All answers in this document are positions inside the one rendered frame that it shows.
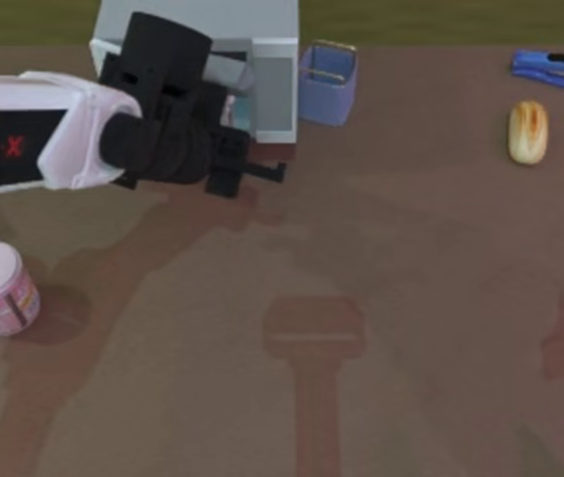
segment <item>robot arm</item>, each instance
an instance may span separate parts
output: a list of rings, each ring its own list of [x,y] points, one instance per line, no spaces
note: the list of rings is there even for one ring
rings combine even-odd
[[[244,174],[282,182],[284,165],[247,163],[249,133],[220,123],[229,91],[204,79],[211,46],[195,30],[135,13],[98,83],[0,77],[0,193],[206,180],[207,192],[235,197]]]

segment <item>blue basket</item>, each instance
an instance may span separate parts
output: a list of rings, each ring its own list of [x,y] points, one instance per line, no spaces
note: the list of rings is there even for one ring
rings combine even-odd
[[[300,118],[329,126],[346,123],[354,103],[357,63],[355,47],[314,42],[300,60]]]

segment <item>olive green floor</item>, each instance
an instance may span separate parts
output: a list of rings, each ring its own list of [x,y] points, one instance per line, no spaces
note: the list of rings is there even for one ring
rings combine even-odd
[[[564,0],[301,3],[305,41],[328,38],[359,45],[564,44]],[[85,43],[91,36],[98,4],[99,0],[0,0],[0,45]]]

